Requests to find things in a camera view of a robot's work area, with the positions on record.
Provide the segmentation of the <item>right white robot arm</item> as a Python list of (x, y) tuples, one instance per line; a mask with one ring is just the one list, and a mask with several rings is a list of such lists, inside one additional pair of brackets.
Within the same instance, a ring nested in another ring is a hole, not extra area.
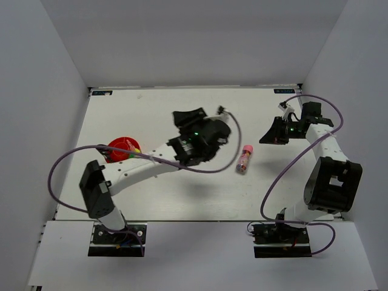
[(301, 116), (292, 120), (294, 109), (288, 103), (279, 104), (282, 116), (277, 116), (261, 144), (286, 145), (290, 139), (305, 139), (316, 164), (304, 187), (303, 197), (293, 206), (282, 209), (272, 221), (274, 236), (289, 241), (301, 229), (326, 214), (348, 212), (353, 205), (361, 180), (361, 164), (352, 162), (341, 150), (335, 132), (337, 128), (321, 114), (321, 103), (303, 104)]

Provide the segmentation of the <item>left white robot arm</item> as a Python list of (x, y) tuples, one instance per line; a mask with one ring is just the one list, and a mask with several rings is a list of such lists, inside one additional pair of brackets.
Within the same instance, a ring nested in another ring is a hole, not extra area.
[(128, 227), (112, 198), (124, 189), (164, 173), (191, 169), (213, 159), (219, 148), (227, 144), (231, 129), (227, 110), (218, 107), (215, 116), (204, 109), (172, 113), (179, 135), (157, 149), (140, 157), (100, 165), (89, 162), (82, 174), (79, 188), (91, 219), (98, 220), (112, 240), (121, 242)]

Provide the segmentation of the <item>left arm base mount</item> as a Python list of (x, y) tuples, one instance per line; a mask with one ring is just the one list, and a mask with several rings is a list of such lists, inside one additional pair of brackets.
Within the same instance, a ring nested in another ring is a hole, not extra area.
[(129, 233), (109, 233), (94, 224), (90, 238), (89, 257), (143, 257), (146, 250), (146, 223), (128, 223)]

